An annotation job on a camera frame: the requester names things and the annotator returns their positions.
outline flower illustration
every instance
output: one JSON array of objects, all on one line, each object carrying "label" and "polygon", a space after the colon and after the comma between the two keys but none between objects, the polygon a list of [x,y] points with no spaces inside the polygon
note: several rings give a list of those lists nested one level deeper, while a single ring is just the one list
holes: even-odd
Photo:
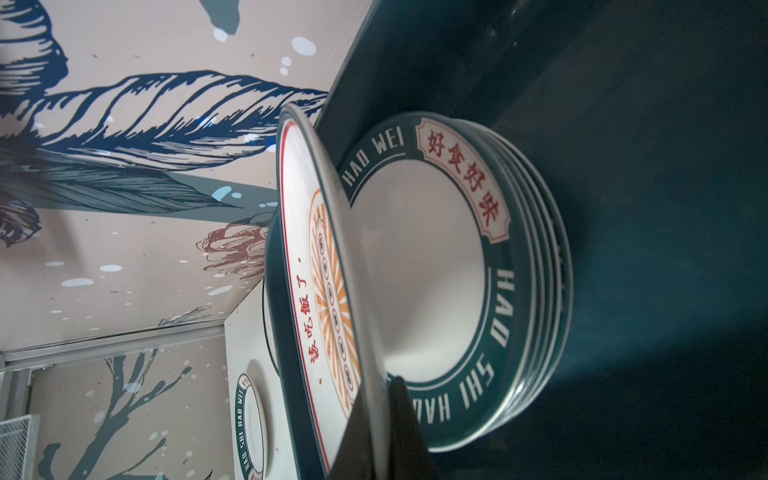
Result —
[{"label": "flower illustration", "polygon": [[242,275],[241,280],[264,276],[264,248],[266,246],[265,222],[251,223],[250,219],[230,223],[208,234],[197,243],[197,248],[207,253],[209,262],[204,270],[219,275]]}]

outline wall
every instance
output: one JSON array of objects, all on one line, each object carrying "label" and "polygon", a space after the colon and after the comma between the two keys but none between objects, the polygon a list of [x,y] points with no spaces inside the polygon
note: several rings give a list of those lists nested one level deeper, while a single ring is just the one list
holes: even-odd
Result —
[{"label": "wall", "polygon": [[223,337],[38,371],[35,478],[235,478],[227,375]]},{"label": "wall", "polygon": [[0,351],[226,318],[368,0],[0,0]]}]

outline white spot on wall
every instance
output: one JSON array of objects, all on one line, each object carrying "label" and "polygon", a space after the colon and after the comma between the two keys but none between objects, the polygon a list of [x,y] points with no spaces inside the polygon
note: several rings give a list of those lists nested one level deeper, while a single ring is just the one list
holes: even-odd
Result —
[{"label": "white spot on wall", "polygon": [[86,286],[93,285],[93,282],[90,278],[71,278],[61,282],[61,286]]},{"label": "white spot on wall", "polygon": [[214,38],[217,39],[218,41],[224,43],[225,41],[227,41],[228,36],[229,35],[227,35],[227,33],[221,28],[214,28]]},{"label": "white spot on wall", "polygon": [[208,292],[208,295],[219,295],[220,293],[229,292],[231,288],[231,285],[220,286],[219,288]]},{"label": "white spot on wall", "polygon": [[293,40],[290,41],[290,44],[293,47],[293,50],[296,50],[296,53],[306,57],[311,57],[317,52],[317,46],[308,38],[294,37]]}]

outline metal mesh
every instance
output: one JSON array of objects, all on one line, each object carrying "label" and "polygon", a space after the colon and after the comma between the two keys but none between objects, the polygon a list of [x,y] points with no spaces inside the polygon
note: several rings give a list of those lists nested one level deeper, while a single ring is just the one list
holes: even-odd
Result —
[{"label": "metal mesh", "polygon": [[30,480],[38,443],[39,415],[0,422],[0,478]]}]

